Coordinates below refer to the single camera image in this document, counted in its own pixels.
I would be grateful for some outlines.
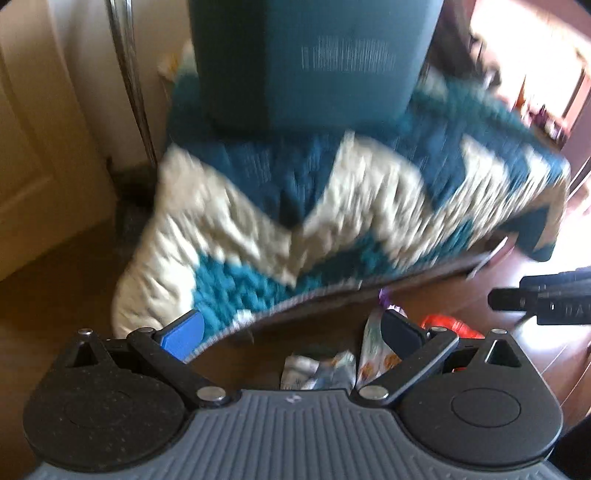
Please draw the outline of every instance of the door panel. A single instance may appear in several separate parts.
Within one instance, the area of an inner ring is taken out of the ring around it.
[[[0,12],[0,280],[113,204],[47,0],[13,0]]]

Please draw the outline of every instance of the blue gripper pad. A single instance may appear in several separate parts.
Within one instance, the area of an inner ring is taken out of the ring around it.
[[[28,480],[566,480],[546,462],[513,471],[451,465],[415,445],[394,415],[342,390],[244,391],[225,408],[198,410],[160,456],[111,473],[42,464]]]
[[[182,317],[154,334],[154,340],[181,362],[186,362],[203,340],[205,322],[198,310],[190,310]]]

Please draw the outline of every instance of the black device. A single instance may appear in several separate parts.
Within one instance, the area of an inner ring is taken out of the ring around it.
[[[495,288],[488,296],[493,310],[527,312],[539,325],[591,323],[591,270],[524,277],[519,288]]]
[[[27,478],[566,478],[547,460],[560,405],[504,330],[464,340],[389,310],[385,342],[419,348],[359,392],[227,392],[178,359],[197,314],[125,340],[80,330],[24,409]]]

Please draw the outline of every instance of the white door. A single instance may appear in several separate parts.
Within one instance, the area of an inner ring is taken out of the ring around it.
[[[64,65],[47,0],[0,11],[0,280],[113,212]]]

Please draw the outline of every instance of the silver screw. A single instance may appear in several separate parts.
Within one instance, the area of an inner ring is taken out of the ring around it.
[[[388,396],[388,390],[381,385],[366,385],[359,390],[365,400],[383,400]]]
[[[197,390],[197,396],[203,401],[220,401],[226,398],[226,391],[222,387],[202,387]]]

